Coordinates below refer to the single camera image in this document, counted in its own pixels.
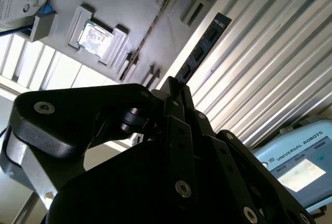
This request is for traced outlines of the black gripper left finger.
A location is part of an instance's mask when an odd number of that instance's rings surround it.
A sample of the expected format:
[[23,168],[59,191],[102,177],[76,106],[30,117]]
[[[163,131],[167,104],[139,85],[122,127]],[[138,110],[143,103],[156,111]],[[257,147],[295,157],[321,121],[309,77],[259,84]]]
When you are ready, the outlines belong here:
[[13,104],[1,168],[45,200],[71,180],[145,142],[192,141],[181,88],[139,84],[27,92]]

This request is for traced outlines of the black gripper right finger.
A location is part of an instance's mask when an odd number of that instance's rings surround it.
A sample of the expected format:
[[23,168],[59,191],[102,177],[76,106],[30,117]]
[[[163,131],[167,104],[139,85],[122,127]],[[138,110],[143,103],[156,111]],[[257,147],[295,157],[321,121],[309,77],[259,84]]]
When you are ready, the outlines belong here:
[[199,201],[227,223],[314,223],[311,215],[230,131],[215,133],[181,88],[185,120],[193,132]]

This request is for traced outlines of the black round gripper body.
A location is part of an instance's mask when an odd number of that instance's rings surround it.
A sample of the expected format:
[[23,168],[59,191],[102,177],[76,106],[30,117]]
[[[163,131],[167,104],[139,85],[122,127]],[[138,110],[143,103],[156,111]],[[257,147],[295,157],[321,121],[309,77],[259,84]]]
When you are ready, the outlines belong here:
[[227,223],[198,197],[193,142],[145,142],[67,183],[47,223]]

